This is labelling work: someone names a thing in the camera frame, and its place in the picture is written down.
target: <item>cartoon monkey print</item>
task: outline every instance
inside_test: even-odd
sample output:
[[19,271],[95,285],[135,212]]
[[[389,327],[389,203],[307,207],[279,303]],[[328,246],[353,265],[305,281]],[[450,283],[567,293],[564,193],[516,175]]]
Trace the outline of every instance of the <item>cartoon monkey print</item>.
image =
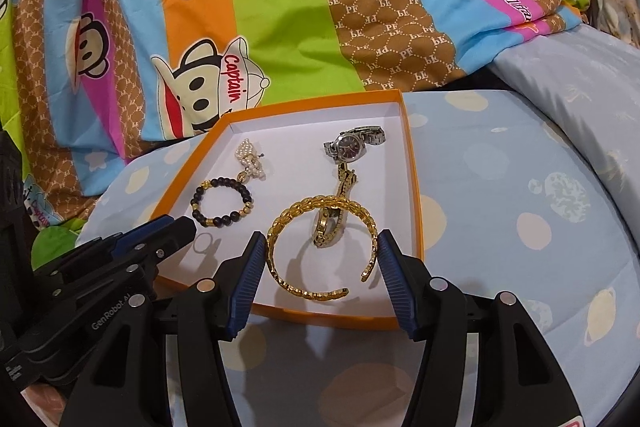
[[9,8],[9,0],[0,0],[0,19],[4,17],[4,14]]
[[172,70],[162,57],[151,58],[160,77],[174,93],[193,130],[204,132],[218,121],[218,78],[222,56],[211,39],[189,48]]
[[101,78],[109,70],[107,53],[109,35],[107,29],[94,19],[94,14],[85,13],[78,26],[78,74],[90,78]]

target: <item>wristwatch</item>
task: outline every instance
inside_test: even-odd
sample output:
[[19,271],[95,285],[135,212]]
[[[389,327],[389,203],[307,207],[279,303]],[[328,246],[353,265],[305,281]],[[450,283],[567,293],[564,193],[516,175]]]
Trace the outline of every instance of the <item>wristwatch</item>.
[[[345,162],[338,163],[338,192],[339,198],[349,199],[351,187],[358,181],[355,171],[350,171]],[[328,247],[338,234],[344,231],[344,221],[347,211],[340,208],[321,208],[318,210],[318,220],[311,238],[316,247]]]
[[365,152],[365,144],[380,145],[385,142],[382,127],[371,125],[356,127],[342,132],[332,141],[324,144],[324,152],[337,162],[354,162]]

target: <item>light blue bedsheet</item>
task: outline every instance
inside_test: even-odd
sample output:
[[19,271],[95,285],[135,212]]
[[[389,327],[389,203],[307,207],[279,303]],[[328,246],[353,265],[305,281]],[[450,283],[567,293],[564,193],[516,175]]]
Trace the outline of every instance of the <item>light blue bedsheet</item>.
[[[608,194],[566,137],[515,93],[422,92],[405,101],[431,273],[476,295],[516,293],[561,363],[586,425],[595,427],[640,364],[638,259]],[[127,166],[79,241],[146,221],[200,139]],[[244,427],[397,427],[421,356],[422,344],[401,331],[262,317],[223,343]],[[476,356],[471,342],[469,367]],[[176,377],[175,349],[168,358]],[[472,414],[467,372],[460,427]],[[175,386],[172,378],[175,425],[183,426]]]

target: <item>orange box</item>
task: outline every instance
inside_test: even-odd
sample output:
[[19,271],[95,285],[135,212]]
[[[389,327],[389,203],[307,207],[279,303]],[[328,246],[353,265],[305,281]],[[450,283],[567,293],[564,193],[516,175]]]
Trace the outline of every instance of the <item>orange box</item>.
[[[238,144],[248,138],[263,153],[265,180],[247,184],[254,209],[229,227],[198,225],[192,245],[161,263],[159,279],[183,289],[211,277],[221,261],[240,255],[254,230],[266,234],[273,219],[296,201],[318,194],[335,194],[337,167],[324,153],[323,143],[341,131],[380,125],[386,142],[366,146],[365,155],[349,164],[358,181],[350,198],[376,220],[378,231],[390,229],[401,250],[424,258],[420,190],[406,108],[398,90],[379,90],[312,98],[227,113],[191,153],[156,206],[152,217],[191,216],[190,200],[205,179],[235,178],[241,166],[234,158]],[[239,210],[242,202],[227,187],[210,188],[202,200],[207,217]],[[309,291],[347,287],[342,299],[320,303],[287,293],[265,269],[253,312],[297,323],[392,330],[398,327],[378,267],[366,283],[360,273],[370,253],[370,235],[348,216],[342,237],[327,248],[316,248],[311,233],[316,212],[297,217],[282,232],[274,259],[287,282]]]

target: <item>gold bracelet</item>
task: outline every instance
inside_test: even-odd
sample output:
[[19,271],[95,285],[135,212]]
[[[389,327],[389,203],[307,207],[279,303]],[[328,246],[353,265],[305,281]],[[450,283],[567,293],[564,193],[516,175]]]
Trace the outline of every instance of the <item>gold bracelet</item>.
[[366,225],[369,233],[371,234],[371,259],[369,259],[367,267],[362,272],[361,280],[362,282],[365,282],[369,278],[369,275],[371,275],[371,272],[376,265],[376,256],[378,254],[378,230],[376,229],[376,222],[369,214],[369,211],[361,206],[361,204],[340,196],[316,196],[315,198],[305,198],[298,203],[292,204],[287,208],[287,210],[284,210],[283,213],[273,221],[273,224],[267,233],[267,268],[269,268],[269,272],[276,282],[296,297],[302,297],[312,301],[330,301],[344,297],[349,293],[349,289],[341,288],[332,292],[308,292],[306,290],[301,290],[300,288],[290,285],[278,275],[278,271],[276,270],[275,263],[273,261],[273,249],[276,245],[276,241],[278,240],[278,236],[280,235],[280,232],[284,230],[284,227],[293,221],[295,217],[301,216],[302,214],[312,210],[317,210],[318,208],[336,208],[345,210],[354,216],[359,217],[364,225]]

